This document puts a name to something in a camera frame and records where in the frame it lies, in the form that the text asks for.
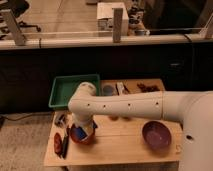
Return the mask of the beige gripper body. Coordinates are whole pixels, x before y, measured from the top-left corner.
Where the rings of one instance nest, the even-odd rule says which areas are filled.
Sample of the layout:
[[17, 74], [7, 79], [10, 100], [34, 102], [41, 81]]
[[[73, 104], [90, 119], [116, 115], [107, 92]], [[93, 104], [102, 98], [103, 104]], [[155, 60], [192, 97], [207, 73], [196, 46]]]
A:
[[89, 125], [83, 125], [83, 126], [79, 126], [77, 124], [73, 124], [74, 127], [81, 127], [85, 133], [87, 134], [87, 137], [92, 135], [95, 131], [95, 129], [97, 128], [97, 124], [95, 122], [90, 123]]

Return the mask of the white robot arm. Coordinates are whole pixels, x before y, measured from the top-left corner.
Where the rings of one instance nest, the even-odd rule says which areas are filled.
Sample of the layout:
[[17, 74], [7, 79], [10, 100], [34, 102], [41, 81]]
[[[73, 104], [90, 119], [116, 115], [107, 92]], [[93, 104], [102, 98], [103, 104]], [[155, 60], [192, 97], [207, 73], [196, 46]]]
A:
[[183, 125], [179, 171], [213, 171], [213, 91], [155, 91], [96, 96], [81, 83], [68, 103], [74, 122], [90, 125], [94, 115], [163, 119]]

